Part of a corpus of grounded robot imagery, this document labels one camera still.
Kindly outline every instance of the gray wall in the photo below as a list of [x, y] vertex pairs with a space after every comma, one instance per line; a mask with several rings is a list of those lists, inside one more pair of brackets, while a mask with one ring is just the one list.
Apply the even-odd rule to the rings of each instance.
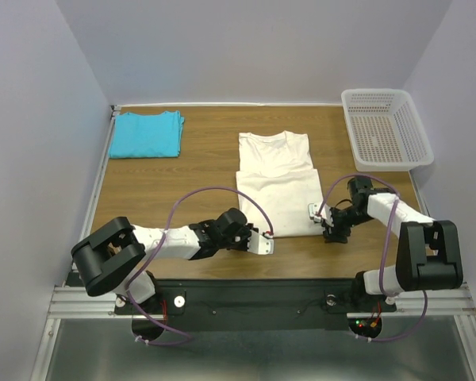
[[436, 157], [415, 178], [430, 212], [459, 227], [476, 302], [476, 0], [453, 1], [405, 89]]
[[401, 87], [451, 0], [56, 0], [113, 104]]
[[108, 123], [56, 4], [0, 2], [0, 380], [30, 377]]

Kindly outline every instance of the plastic basket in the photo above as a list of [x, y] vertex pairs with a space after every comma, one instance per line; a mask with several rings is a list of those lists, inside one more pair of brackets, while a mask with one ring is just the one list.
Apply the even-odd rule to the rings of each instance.
[[409, 171], [434, 161], [420, 116], [406, 91], [345, 90], [342, 103], [359, 171]]

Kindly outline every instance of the purple cable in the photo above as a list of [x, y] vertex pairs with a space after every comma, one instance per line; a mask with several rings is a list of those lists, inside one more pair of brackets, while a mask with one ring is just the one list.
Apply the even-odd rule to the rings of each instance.
[[[390, 217], [388, 218], [388, 225], [386, 226], [386, 229], [387, 229], [386, 239], [384, 241], [384, 246], [382, 248], [381, 265], [379, 266], [379, 289], [386, 296], [394, 296], [394, 295], [387, 294], [385, 289], [384, 289], [384, 269], [386, 267], [386, 257], [388, 256], [388, 246], [390, 245], [391, 227], [393, 225], [393, 220], [395, 218], [395, 211], [397, 210], [397, 206], [398, 206], [398, 203], [400, 201], [400, 193], [398, 192], [398, 190], [395, 189], [395, 187], [393, 185], [391, 185], [391, 184], [387, 183], [386, 181], [381, 180], [380, 178], [375, 177], [373, 175], [367, 175], [367, 174], [364, 174], [364, 173], [353, 173], [353, 174], [350, 174], [350, 175], [345, 175], [345, 176], [342, 176], [342, 177], [338, 178], [337, 180], [335, 180], [333, 182], [333, 184], [330, 186], [329, 191], [326, 193], [325, 197], [323, 198], [323, 202], [321, 203], [321, 207], [317, 211], [317, 215], [321, 216], [321, 212], [322, 212], [324, 206], [326, 205], [326, 203], [328, 201], [328, 197], [332, 193], [332, 191], [336, 187], [336, 185], [344, 179], [348, 179], [350, 177], [356, 177], [356, 176], [362, 176], [362, 177], [367, 177], [368, 179], [373, 179], [373, 180], [377, 181], [378, 183], [381, 183], [382, 185], [390, 188], [397, 196], [395, 198], [395, 201], [393, 202], [392, 207], [391, 207]], [[411, 329], [405, 331], [404, 333], [402, 333], [398, 336], [387, 337], [387, 338], [384, 338], [384, 339], [370, 339], [370, 340], [371, 341], [376, 341], [376, 342], [390, 342], [390, 341], [400, 340], [400, 339], [403, 339], [404, 337], [407, 337], [408, 335], [410, 335], [411, 333], [416, 331], [418, 328], [420, 328], [421, 323], [423, 322], [423, 320], [425, 318], [425, 315], [427, 314], [427, 308], [428, 308], [427, 293], [425, 291], [423, 291], [423, 295], [424, 295], [424, 299], [425, 299], [423, 312], [421, 313], [421, 316], [420, 316], [420, 319], [418, 320], [418, 322]]]
[[246, 198], [248, 201], [250, 201], [252, 203], [252, 205], [254, 205], [258, 210], [259, 212], [261, 212], [261, 214], [264, 216], [265, 220], [267, 220], [267, 224], [268, 224], [268, 227], [270, 228], [270, 231], [267, 232], [269, 233], [271, 236], [273, 236], [273, 225], [271, 223], [271, 220], [270, 218], [267, 216], [267, 213], [264, 211], [264, 209], [257, 203], [255, 202], [252, 198], [250, 198], [249, 196], [247, 196], [245, 193], [243, 192], [240, 192], [239, 190], [237, 189], [234, 189], [234, 188], [231, 188], [231, 187], [222, 187], [222, 186], [215, 186], [215, 187], [203, 187], [203, 188], [199, 188], [199, 189], [196, 189], [196, 190], [193, 190], [191, 191], [190, 193], [187, 193], [185, 196], [181, 197], [177, 202], [175, 202], [175, 204], [173, 205], [173, 207], [171, 208], [171, 212], [169, 213], [169, 217], [167, 218], [167, 222], [166, 222], [166, 227], [164, 228], [164, 231], [162, 231], [162, 236], [160, 238], [160, 241], [159, 241], [159, 244], [157, 245], [157, 247], [153, 250], [152, 254], [148, 257], [148, 259], [146, 260], [146, 262], [144, 262], [143, 266], [140, 267], [140, 269], [131, 277], [131, 279], [125, 284], [125, 289], [127, 290], [127, 297], [129, 298], [129, 301], [132, 303], [132, 305], [136, 308], [136, 310], [138, 310], [143, 316], [145, 316], [149, 321], [151, 321], [153, 324], [159, 326], [160, 328], [162, 329], [165, 329], [166, 331], [170, 331], [170, 332], [173, 332], [173, 333], [177, 333], [178, 335], [181, 335], [181, 336], [184, 336], [185, 337], [185, 340], [180, 340], [180, 341], [173, 341], [173, 342], [169, 342], [169, 343], [157, 343], [157, 342], [152, 342], [150, 343], [149, 341], [146, 341], [144, 340], [143, 338], [141, 337], [136, 337], [136, 340], [138, 341], [141, 341], [142, 343], [145, 343], [146, 345], [156, 345], [156, 346], [174, 346], [174, 345], [179, 345], [179, 344], [185, 344], [189, 341], [191, 341], [193, 339], [193, 337], [189, 334], [189, 333], [186, 333], [186, 332], [183, 332], [183, 331], [180, 331], [176, 328], [173, 328], [173, 327], [170, 327], [168, 325], [165, 325], [159, 321], [157, 321], [156, 319], [154, 319], [153, 317], [150, 316], [150, 314], [148, 314], [145, 310], [143, 310], [141, 308], [141, 306], [139, 305], [138, 302], [136, 302], [136, 300], [134, 299], [134, 297], [132, 296], [132, 294], [130, 293], [129, 291], [129, 286], [131, 285], [132, 282], [134, 282], [134, 280], [137, 279], [138, 276], [140, 276], [140, 274], [146, 270], [146, 268], [148, 267], [148, 265], [153, 261], [153, 259], [155, 258], [155, 256], [157, 255], [157, 253], [160, 251], [160, 249], [162, 248], [164, 242], [166, 242], [166, 239], [167, 239], [167, 236], [166, 236], [166, 232], [168, 231], [169, 227], [171, 226], [171, 220], [173, 219], [173, 215], [175, 214], [175, 211], [176, 209], [179, 207], [180, 203], [185, 200], [186, 198], [189, 198], [190, 196], [192, 196], [193, 194], [196, 194], [196, 193], [199, 193], [199, 192], [203, 192], [203, 191], [211, 191], [211, 190], [222, 190], [222, 191], [230, 191], [230, 192], [234, 192], [244, 198]]

